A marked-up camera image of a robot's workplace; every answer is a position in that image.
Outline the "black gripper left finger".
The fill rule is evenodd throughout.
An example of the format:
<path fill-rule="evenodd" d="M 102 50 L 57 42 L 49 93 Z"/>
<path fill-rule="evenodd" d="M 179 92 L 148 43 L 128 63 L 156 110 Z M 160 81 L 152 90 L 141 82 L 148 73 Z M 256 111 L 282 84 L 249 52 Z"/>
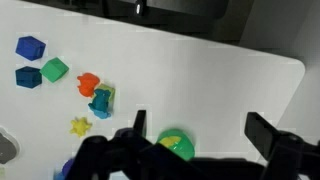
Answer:
<path fill-rule="evenodd" d="M 141 136 L 145 137 L 147 132 L 146 111 L 139 110 L 137 112 L 133 129 Z"/>

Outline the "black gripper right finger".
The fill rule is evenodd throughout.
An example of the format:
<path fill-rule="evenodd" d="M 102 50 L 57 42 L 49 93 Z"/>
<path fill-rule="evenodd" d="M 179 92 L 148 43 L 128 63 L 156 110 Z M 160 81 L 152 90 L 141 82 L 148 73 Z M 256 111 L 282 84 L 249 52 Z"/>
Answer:
<path fill-rule="evenodd" d="M 298 136 L 277 130 L 257 112 L 247 113 L 244 133 L 265 160 L 270 159 L 279 142 L 289 147 L 299 147 L 302 144 Z"/>

